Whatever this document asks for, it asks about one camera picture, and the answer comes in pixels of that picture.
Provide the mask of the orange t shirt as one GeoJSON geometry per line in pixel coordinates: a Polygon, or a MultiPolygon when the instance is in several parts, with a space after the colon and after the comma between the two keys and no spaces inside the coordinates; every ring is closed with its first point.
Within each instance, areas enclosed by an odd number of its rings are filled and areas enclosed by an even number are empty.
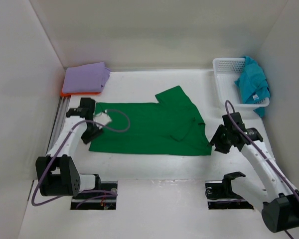
{"type": "Polygon", "coordinates": [[[64,93],[60,91],[61,97],[70,97],[70,96],[89,96],[89,95],[99,95],[101,92],[76,92],[76,93],[64,93]]]}

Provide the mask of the lavender t shirt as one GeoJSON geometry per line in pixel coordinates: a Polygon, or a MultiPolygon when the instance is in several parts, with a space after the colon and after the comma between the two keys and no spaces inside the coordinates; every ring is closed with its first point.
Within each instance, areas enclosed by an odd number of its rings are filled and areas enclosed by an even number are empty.
{"type": "Polygon", "coordinates": [[[65,71],[62,87],[64,93],[102,92],[110,77],[111,69],[104,62],[69,67],[65,71]]]}

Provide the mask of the green t shirt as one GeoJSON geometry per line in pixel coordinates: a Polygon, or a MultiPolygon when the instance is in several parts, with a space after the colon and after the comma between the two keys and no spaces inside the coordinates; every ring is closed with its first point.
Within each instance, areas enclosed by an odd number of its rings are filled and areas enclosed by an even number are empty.
{"type": "Polygon", "coordinates": [[[98,103],[117,133],[105,129],[89,147],[91,152],[210,156],[205,122],[180,86],[156,94],[155,103],[98,103]]]}

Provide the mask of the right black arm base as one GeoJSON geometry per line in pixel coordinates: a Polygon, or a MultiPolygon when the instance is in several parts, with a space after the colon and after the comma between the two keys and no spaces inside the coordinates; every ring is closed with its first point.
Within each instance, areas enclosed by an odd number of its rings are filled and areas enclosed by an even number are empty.
{"type": "Polygon", "coordinates": [[[231,181],[246,177],[242,172],[225,174],[220,181],[205,181],[205,196],[210,210],[238,210],[254,207],[238,194],[232,191],[231,181]]]}

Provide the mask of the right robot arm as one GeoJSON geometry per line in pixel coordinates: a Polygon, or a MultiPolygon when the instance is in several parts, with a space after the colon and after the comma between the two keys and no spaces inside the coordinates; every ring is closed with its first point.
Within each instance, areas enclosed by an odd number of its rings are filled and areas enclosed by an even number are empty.
{"type": "Polygon", "coordinates": [[[223,115],[210,144],[220,153],[232,147],[249,161],[262,182],[259,186],[246,174],[225,174],[221,181],[207,181],[205,195],[209,200],[245,200],[262,216],[273,233],[299,227],[299,190],[285,177],[269,154],[263,138],[255,128],[246,128],[238,112],[223,115]]]}

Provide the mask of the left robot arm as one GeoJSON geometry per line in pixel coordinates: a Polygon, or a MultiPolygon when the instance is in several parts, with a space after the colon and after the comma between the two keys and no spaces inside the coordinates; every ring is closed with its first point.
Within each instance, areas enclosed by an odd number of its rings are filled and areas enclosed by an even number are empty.
{"type": "Polygon", "coordinates": [[[101,195],[99,175],[79,174],[73,161],[79,141],[88,144],[103,133],[93,120],[95,105],[94,99],[82,98],[79,107],[70,108],[55,145],[36,160],[42,196],[75,197],[82,191],[93,199],[101,195]]]}

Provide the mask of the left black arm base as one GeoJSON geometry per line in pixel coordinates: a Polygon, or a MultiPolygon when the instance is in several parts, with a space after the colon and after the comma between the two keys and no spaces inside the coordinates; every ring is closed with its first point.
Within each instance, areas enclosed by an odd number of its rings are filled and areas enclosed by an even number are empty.
{"type": "Polygon", "coordinates": [[[101,192],[80,193],[71,200],[70,210],[116,210],[118,182],[102,182],[101,192]]]}

